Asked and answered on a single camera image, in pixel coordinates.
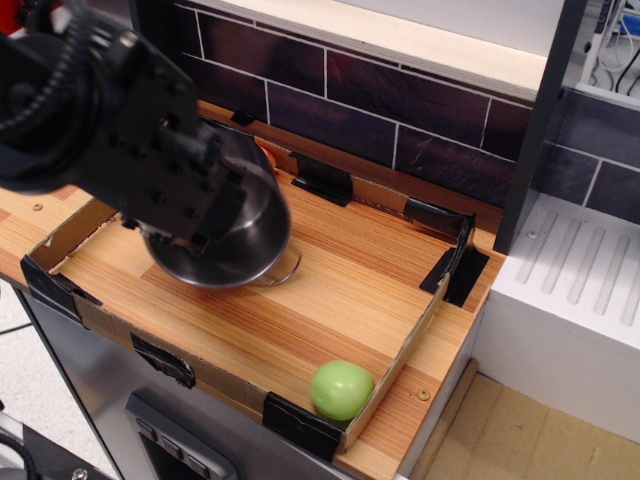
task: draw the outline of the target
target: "white ledge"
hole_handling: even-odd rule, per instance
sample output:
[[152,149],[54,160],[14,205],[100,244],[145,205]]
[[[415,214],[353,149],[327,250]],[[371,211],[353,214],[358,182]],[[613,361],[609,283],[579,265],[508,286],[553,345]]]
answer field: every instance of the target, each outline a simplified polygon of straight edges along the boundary
[[273,27],[534,101],[546,57],[333,0],[197,0]]

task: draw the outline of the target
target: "green ball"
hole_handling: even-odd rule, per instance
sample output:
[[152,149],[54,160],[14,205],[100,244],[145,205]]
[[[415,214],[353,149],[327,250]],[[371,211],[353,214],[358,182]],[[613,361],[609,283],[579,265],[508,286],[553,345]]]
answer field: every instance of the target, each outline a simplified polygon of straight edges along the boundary
[[373,375],[344,360],[322,365],[311,379],[311,400],[318,410],[333,420],[351,420],[373,391]]

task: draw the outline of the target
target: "wood grain surface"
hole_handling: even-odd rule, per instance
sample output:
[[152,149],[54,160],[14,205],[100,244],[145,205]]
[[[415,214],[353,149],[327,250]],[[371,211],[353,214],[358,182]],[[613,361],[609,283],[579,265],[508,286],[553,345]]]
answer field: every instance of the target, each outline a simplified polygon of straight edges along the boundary
[[[292,245],[303,255],[284,285],[186,285],[118,223],[58,270],[136,328],[313,411],[309,382],[326,361],[349,360],[381,378],[431,300],[420,282],[450,244],[364,204],[321,200],[291,186],[284,172],[277,177],[292,211]],[[20,258],[87,199],[73,188],[45,197],[0,191],[3,278],[26,288]],[[44,208],[34,211],[34,203]],[[502,261],[492,254],[464,308],[443,304],[358,441],[334,463],[358,477],[393,478]],[[420,400],[421,390],[431,399]]]

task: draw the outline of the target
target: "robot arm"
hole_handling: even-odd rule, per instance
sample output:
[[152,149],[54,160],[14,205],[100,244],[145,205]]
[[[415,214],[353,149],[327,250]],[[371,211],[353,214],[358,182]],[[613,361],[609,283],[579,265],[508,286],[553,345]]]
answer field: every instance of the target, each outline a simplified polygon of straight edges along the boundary
[[[282,203],[279,193],[269,200],[277,185],[261,172],[268,161],[255,143],[200,120],[189,77],[83,2],[65,2],[73,16],[61,34],[48,21],[51,1],[36,7],[29,35],[0,34],[0,187],[43,193],[75,184],[140,228],[152,253],[176,250],[155,255],[165,267],[181,250],[201,257],[238,222],[249,225],[247,215],[262,216],[267,207],[256,211],[261,201],[248,196]],[[200,272],[177,276],[215,286]]]

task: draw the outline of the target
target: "purple tile backsplash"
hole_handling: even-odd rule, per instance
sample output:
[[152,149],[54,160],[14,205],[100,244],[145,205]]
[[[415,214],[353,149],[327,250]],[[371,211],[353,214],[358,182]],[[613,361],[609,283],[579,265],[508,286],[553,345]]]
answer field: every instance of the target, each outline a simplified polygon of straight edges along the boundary
[[204,58],[274,82],[324,94],[324,50],[253,26],[200,14]]
[[176,18],[203,100],[504,206],[527,102],[195,2]]
[[477,147],[489,106],[484,95],[337,52],[328,52],[327,96]]
[[640,224],[640,173],[603,162],[587,207]]
[[640,112],[567,92],[543,192],[640,224]]
[[483,150],[517,159],[530,116],[528,108],[492,100],[482,141]]
[[202,100],[267,121],[264,80],[192,57],[185,56],[181,66],[198,86]]
[[275,127],[391,167],[396,127],[381,118],[269,84]]
[[512,163],[407,127],[398,132],[396,168],[492,205],[506,197]]

